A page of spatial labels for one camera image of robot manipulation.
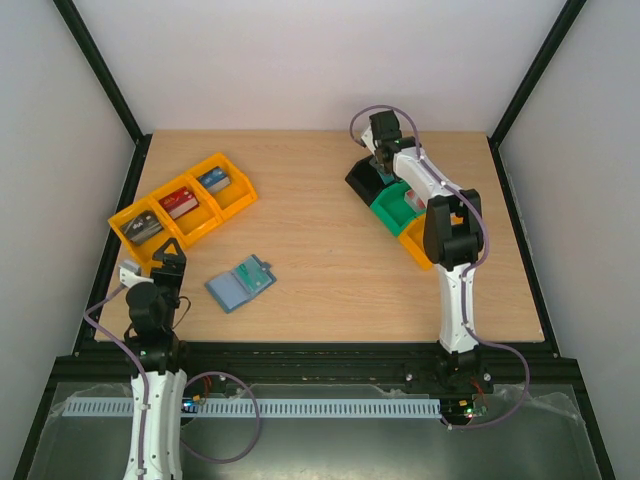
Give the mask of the orange triple bin left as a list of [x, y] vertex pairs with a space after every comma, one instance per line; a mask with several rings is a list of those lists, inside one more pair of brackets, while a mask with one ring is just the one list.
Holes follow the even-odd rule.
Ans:
[[258, 199], [245, 173], [216, 153], [109, 218], [132, 260], [148, 272], [175, 239], [186, 250]]

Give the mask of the blue cards stack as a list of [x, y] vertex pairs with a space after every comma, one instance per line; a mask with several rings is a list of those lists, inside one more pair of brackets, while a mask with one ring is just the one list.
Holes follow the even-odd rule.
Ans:
[[197, 178], [198, 182], [209, 193], [215, 194], [231, 185], [228, 174], [220, 167], [215, 167]]

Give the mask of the red white april cards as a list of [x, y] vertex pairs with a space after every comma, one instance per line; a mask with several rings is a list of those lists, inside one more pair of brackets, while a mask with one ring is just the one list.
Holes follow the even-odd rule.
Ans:
[[420, 212], [426, 209], [424, 202], [414, 190], [407, 190], [404, 194], [404, 200], [414, 212]]

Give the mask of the black storage bin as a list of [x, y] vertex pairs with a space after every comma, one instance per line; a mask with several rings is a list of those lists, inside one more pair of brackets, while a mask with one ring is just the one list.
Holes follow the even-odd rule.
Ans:
[[357, 161], [345, 177], [346, 183], [367, 206], [370, 206], [384, 189], [396, 182], [393, 176], [381, 174], [374, 164], [375, 157], [369, 155]]

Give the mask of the black frame post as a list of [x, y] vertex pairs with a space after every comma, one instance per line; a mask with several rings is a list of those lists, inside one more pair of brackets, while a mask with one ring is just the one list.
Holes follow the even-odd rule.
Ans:
[[129, 137], [136, 145], [142, 144], [146, 139], [146, 135], [136, 121], [77, 6], [71, 0], [54, 0], [53, 4], [101, 85]]
[[488, 139], [492, 151], [498, 150], [506, 139], [522, 109], [586, 4], [587, 0], [568, 0], [564, 3], [496, 128]]

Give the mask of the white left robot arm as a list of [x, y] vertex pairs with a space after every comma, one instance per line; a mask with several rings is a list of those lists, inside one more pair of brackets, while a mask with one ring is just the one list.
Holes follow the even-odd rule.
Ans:
[[127, 287], [130, 326], [124, 334], [132, 361], [133, 419], [126, 479], [181, 479], [180, 415], [187, 375], [186, 350], [174, 332], [186, 256], [168, 239], [152, 254], [160, 264], [147, 277], [127, 261], [120, 280]]

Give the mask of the black frame post left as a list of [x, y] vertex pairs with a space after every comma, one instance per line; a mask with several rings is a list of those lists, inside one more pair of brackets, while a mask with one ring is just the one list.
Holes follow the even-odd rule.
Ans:
[[129, 137], [136, 145], [142, 144], [146, 139], [146, 135], [136, 121], [77, 6], [71, 0], [54, 0], [53, 4], [101, 85]]

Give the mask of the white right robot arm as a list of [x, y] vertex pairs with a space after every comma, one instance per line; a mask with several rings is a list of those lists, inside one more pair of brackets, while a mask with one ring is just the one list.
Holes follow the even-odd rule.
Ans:
[[435, 377], [443, 389], [455, 392], [480, 369], [473, 287], [476, 264], [484, 261], [481, 199], [477, 191], [462, 189], [432, 163], [417, 134], [402, 134], [400, 113], [383, 105], [369, 117], [361, 140], [384, 171], [406, 182], [426, 205], [423, 247], [437, 268], [441, 295]]

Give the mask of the black VIP cards stack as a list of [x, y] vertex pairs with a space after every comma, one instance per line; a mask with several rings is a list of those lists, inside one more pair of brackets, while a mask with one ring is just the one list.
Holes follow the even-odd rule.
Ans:
[[140, 246], [163, 230], [156, 214], [145, 210], [121, 226], [121, 232], [126, 239], [136, 246]]

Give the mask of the red cards stack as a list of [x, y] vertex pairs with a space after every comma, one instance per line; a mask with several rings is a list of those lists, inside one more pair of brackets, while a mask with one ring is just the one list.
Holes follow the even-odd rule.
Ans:
[[193, 192], [187, 187], [181, 187], [158, 201], [160, 206], [173, 220], [191, 212], [199, 206]]

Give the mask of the black frame post right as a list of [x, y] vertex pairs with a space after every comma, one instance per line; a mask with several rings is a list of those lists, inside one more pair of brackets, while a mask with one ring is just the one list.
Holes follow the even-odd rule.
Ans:
[[522, 109], [586, 4], [587, 0], [568, 0], [564, 3], [496, 128], [488, 139], [492, 151], [498, 150], [506, 139]]

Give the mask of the green storage bin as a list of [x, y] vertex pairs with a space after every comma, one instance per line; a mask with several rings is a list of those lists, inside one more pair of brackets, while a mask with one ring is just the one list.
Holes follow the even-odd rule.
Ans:
[[410, 190], [406, 182], [396, 182], [383, 189], [370, 205], [373, 213], [394, 237], [398, 237], [407, 226], [425, 209], [415, 210], [406, 200]]

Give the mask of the blue card holder wallet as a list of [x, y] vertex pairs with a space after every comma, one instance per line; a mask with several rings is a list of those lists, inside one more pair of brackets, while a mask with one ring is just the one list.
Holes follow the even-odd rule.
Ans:
[[253, 254], [234, 268], [207, 281], [204, 287], [221, 309], [229, 314], [251, 302], [276, 281], [271, 265]]

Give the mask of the orange storage bin right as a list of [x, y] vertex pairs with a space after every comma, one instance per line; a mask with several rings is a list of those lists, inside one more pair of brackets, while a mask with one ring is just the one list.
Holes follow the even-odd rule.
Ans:
[[426, 214], [422, 213], [410, 221], [406, 228], [398, 235], [398, 240], [416, 264], [422, 270], [428, 271], [432, 268], [433, 264], [428, 259], [423, 245], [425, 223]]

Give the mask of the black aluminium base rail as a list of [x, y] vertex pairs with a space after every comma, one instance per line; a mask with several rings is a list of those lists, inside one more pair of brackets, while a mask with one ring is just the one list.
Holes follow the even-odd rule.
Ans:
[[186, 371], [224, 371], [246, 383], [367, 383], [413, 392], [462, 388], [477, 382], [580, 384], [574, 359], [548, 342], [478, 347], [448, 356], [436, 343], [189, 342]]

